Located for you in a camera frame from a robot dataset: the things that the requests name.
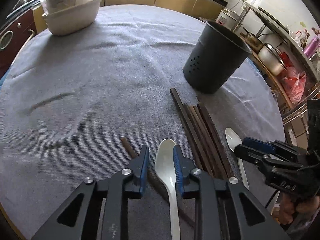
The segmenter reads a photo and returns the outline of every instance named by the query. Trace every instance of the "white bowl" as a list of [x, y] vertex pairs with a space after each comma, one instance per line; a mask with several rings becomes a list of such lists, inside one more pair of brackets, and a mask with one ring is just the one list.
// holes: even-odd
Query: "white bowl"
[[53, 35], [63, 36], [81, 30], [96, 18], [101, 0], [91, 0], [42, 17]]

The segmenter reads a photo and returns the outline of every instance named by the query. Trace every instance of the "round table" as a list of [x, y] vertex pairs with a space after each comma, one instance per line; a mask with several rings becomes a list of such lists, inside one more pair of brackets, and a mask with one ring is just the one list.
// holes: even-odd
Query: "round table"
[[[197, 103], [182, 68], [204, 26], [163, 8], [108, 6], [79, 32], [55, 37], [45, 30], [27, 44], [0, 91], [0, 202], [27, 239], [83, 178], [108, 178], [127, 166], [121, 137], [137, 153], [148, 144], [153, 175], [164, 138], [192, 158], [169, 89]], [[241, 138], [284, 140], [276, 101], [248, 59], [218, 92], [200, 96], [238, 178], [226, 127]], [[251, 192], [265, 204], [274, 190], [257, 167], [244, 166]], [[193, 201], [183, 202], [192, 217]], [[131, 240], [170, 239], [169, 206], [149, 185], [128, 205]], [[181, 239], [193, 239], [183, 220], [180, 228]]]

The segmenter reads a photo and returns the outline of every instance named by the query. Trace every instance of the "pink container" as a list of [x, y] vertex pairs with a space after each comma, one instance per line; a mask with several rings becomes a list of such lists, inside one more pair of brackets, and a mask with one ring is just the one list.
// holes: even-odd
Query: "pink container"
[[315, 36], [304, 48], [303, 52], [307, 56], [307, 58], [311, 58], [318, 48], [320, 48], [320, 39], [318, 36]]

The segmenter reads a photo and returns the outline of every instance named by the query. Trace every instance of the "white wall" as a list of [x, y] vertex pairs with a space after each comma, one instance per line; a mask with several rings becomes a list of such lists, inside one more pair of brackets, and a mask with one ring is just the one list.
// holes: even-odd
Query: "white wall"
[[[225, 1], [228, 2], [227, 8], [231, 9], [239, 0]], [[256, 8], [260, 6], [261, 8], [265, 9], [284, 26], [288, 25], [289, 28], [294, 32], [303, 30], [300, 22], [304, 22], [306, 29], [310, 33], [310, 38], [308, 41], [315, 36], [314, 32], [311, 30], [311, 27], [320, 29], [308, 8], [301, 0], [247, 0], [247, 2]], [[242, 2], [240, 1], [239, 4], [233, 8], [233, 10], [238, 14], [242, 12], [241, 5]], [[250, 12], [246, 16], [243, 24], [248, 31], [254, 34], [256, 34], [262, 26], [262, 22], [254, 15], [253, 12]]]

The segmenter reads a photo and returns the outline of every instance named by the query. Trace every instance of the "spoon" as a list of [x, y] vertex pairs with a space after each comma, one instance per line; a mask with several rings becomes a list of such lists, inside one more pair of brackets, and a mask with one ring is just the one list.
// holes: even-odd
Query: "spoon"
[[173, 164], [173, 148], [176, 143], [171, 139], [163, 140], [156, 156], [156, 175], [164, 184], [169, 196], [170, 224], [172, 240], [180, 240], [180, 225], [176, 195], [176, 172]]
[[[225, 133], [226, 133], [228, 146], [230, 150], [234, 152], [235, 147], [238, 146], [239, 144], [242, 144], [242, 141], [240, 137], [231, 128], [226, 128]], [[247, 176], [245, 174], [242, 159], [238, 158], [238, 164], [239, 164], [242, 183], [247, 189], [249, 189], [249, 184], [248, 184]]]

